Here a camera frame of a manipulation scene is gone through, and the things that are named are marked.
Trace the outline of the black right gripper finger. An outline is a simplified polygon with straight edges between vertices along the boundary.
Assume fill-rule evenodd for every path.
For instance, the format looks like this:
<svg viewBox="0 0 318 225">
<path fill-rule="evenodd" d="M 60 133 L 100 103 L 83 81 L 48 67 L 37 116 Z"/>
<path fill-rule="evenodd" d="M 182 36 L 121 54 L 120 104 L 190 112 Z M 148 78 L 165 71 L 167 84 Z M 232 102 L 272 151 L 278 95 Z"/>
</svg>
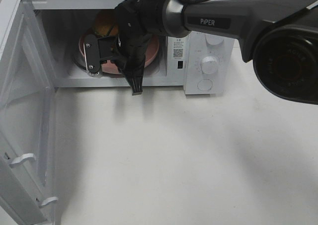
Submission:
<svg viewBox="0 0 318 225">
<path fill-rule="evenodd" d="M 100 63 L 112 62 L 118 58 L 118 54 L 114 52 L 116 36 L 107 36 L 98 38 L 98 50 L 99 50 L 99 58 Z"/>
<path fill-rule="evenodd" d="M 143 77 L 146 61 L 147 45 L 116 46 L 119 58 L 116 66 L 129 84 L 132 95 L 139 95 L 143 92 Z"/>
</svg>

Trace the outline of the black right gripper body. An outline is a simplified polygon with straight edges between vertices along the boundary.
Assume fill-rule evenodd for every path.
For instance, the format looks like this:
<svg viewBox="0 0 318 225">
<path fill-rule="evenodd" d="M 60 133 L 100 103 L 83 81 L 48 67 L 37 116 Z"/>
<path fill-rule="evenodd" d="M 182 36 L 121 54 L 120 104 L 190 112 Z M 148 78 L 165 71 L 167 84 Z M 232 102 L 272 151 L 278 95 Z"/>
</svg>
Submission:
<svg viewBox="0 0 318 225">
<path fill-rule="evenodd" d="M 164 34 L 163 4 L 164 0 L 124 0 L 115 7 L 119 33 L 114 63 L 143 61 L 152 36 Z"/>
</svg>

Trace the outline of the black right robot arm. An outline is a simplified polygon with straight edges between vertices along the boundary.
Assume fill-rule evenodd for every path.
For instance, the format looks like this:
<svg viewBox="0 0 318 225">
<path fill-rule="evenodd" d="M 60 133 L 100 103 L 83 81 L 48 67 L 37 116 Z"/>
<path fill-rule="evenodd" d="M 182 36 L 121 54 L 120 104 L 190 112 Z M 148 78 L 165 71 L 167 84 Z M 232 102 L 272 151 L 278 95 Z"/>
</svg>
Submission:
<svg viewBox="0 0 318 225">
<path fill-rule="evenodd" d="M 318 102 L 317 0 L 124 0 L 115 17 L 119 33 L 99 40 L 100 60 L 112 61 L 134 94 L 151 37 L 196 31 L 238 40 L 242 60 L 275 96 Z"/>
</svg>

